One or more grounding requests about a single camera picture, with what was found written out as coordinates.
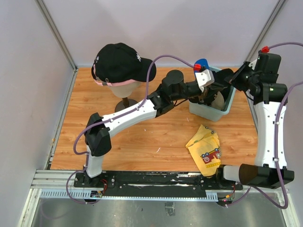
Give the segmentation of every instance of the wooden tabletop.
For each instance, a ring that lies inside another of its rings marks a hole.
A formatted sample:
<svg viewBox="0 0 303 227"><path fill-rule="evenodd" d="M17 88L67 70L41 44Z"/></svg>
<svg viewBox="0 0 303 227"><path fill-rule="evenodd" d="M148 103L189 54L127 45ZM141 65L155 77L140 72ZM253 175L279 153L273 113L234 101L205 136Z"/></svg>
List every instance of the wooden tabletop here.
<svg viewBox="0 0 303 227"><path fill-rule="evenodd" d="M161 83L162 78L175 68L157 68L156 78L149 85L149 93ZM190 68L178 68L184 81L192 81ZM121 99L108 87L100 87L91 77L90 68L80 68L59 136L51 169L82 169L85 155L75 155L72 146L77 135L87 125L89 117L114 112ZM145 83L130 98L141 101ZM184 102L167 114L136 124L111 139L112 149L105 155L104 170L140 171L198 171L186 143L203 124L216 130L222 149L222 164L253 164L257 152L257 133L243 92L236 91L231 110L218 122L191 114ZM78 151L85 151L82 137Z"/></svg>

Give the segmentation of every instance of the light blue bin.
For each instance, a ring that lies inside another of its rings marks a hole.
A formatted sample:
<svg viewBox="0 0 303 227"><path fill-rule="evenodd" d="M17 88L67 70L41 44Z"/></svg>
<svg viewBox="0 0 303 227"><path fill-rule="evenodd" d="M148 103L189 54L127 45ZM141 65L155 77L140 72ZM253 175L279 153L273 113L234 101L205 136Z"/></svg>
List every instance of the light blue bin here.
<svg viewBox="0 0 303 227"><path fill-rule="evenodd" d="M215 68L215 67L210 67L210 70L218 72L221 69ZM192 114L198 115L200 117L204 117L213 122L217 122L218 120L221 119L222 116L229 113L229 110L231 109L231 106L232 106L233 97L235 96L235 92L236 92L236 89L234 87L231 87L229 95L225 101L225 106L224 106L223 110L217 110L217 109L209 107L207 105L200 105L197 103L189 102L189 111Z"/></svg>

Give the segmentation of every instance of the yellow cloth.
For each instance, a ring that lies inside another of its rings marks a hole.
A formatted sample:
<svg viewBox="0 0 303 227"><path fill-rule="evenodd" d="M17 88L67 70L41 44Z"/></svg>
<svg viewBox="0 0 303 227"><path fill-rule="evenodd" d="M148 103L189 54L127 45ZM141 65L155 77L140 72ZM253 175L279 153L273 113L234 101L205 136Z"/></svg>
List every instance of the yellow cloth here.
<svg viewBox="0 0 303 227"><path fill-rule="evenodd" d="M218 135L203 125L187 143L197 167L203 176L212 176L221 164L221 150Z"/></svg>

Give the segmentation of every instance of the metal frame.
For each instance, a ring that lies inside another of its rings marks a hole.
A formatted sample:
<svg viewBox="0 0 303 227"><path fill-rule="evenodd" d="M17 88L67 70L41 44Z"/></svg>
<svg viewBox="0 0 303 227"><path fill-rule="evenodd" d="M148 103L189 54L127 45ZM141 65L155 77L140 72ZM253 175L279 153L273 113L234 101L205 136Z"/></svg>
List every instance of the metal frame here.
<svg viewBox="0 0 303 227"><path fill-rule="evenodd" d="M70 82L70 85L69 85L69 88L68 88L68 91L65 95L64 105L63 105L63 108L62 108L62 111L61 111L59 121L57 123L58 127L57 127L57 130L56 130L55 135L53 137L54 141L52 143L52 146L51 146L51 149L50 149L50 152L49 152L49 157L48 157L48 159L46 161L46 164L45 164L45 169L50 169L50 167L51 167L51 164L52 164L52 161L53 161L53 156L54 156L54 153L55 153L55 150L56 150L56 147L57 147L58 139L59 139L59 136L60 136L62 125L63 125L63 121L64 121L64 118L65 118L65 114L66 114L66 111L67 111L68 104L70 102L72 90L73 90L77 75L78 75L78 70L74 70L72 78L71 78L71 82Z"/></svg>
<svg viewBox="0 0 303 227"><path fill-rule="evenodd" d="M258 35L254 45L252 46L250 52L248 53L248 55L246 57L246 61L251 61L255 52L258 51L261 42L265 38L266 34L268 33L269 29L273 25L276 17L279 15L279 13L281 12L281 9L286 4L286 2L287 2L287 0L278 0L274 9L272 10L272 12L269 15L269 18L267 19L266 23L264 24L260 34Z"/></svg>
<svg viewBox="0 0 303 227"><path fill-rule="evenodd" d="M253 98L252 95L250 95L250 93L248 91L246 92L246 94L249 97ZM256 110L254 108L254 103L249 98L246 98L246 99L247 99L248 106L250 107L250 113L251 113L252 119L254 121L254 124L255 124L255 127L256 127L256 131L258 132L258 119L257 119Z"/></svg>
<svg viewBox="0 0 303 227"><path fill-rule="evenodd" d="M51 14L49 13L45 3L43 0L35 0L35 2L37 3L42 15L44 16L47 24L49 25L53 35L55 36L55 39L57 40L60 48L62 49L67 61L69 62L69 64L71 65L71 67L76 70L77 69L77 65L75 63L75 61L73 60L70 52L68 51L58 29L57 29L57 26L56 24L54 23L52 17L51 17Z"/></svg>
<svg viewBox="0 0 303 227"><path fill-rule="evenodd" d="M67 178L73 173L74 171L71 170L37 170L36 174L34 176L33 183L31 185L27 201L25 203L18 227L27 227L31 226L33 222L33 218L35 215L35 212L38 208L38 201L40 198L67 198L66 191L65 191L65 185ZM76 199L83 199L83 198L89 198L88 195L90 194L91 188L74 188L73 187L73 179L74 176L71 178L71 181L69 183L71 193ZM235 193L243 194L248 189L247 186L243 187L242 191L236 191ZM275 193L278 197L278 201L280 204L283 204L283 194L280 189L277 190L271 190L271 189L264 189L264 192L267 193ZM217 193L225 193L230 192L227 190L207 190L206 193L208 194L208 198L210 200L199 200L199 201L215 201ZM259 193L255 189L251 189L250 193ZM287 191L287 196L289 198L289 208L286 210L282 210L286 226L292 227L292 226L300 226L299 220L297 217L297 214L294 209L294 204L291 198L291 195L289 194L289 191ZM102 199L105 200L115 200L115 199L131 199L131 200L145 200L146 198L114 198L114 197L106 197L104 196ZM151 198L150 200L160 200L164 201L164 199L161 198Z"/></svg>

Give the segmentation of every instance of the black cap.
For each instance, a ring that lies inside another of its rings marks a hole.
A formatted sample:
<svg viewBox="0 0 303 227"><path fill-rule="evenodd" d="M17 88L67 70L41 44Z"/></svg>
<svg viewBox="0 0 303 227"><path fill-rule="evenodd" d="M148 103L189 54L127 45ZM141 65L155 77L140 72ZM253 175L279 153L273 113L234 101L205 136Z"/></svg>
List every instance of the black cap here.
<svg viewBox="0 0 303 227"><path fill-rule="evenodd" d="M146 82L151 63L152 60L141 58L137 51L126 44L108 44L96 56L91 74L94 79L99 78L109 83L120 83L130 79ZM155 78L156 71L156 66L153 64L149 81Z"/></svg>

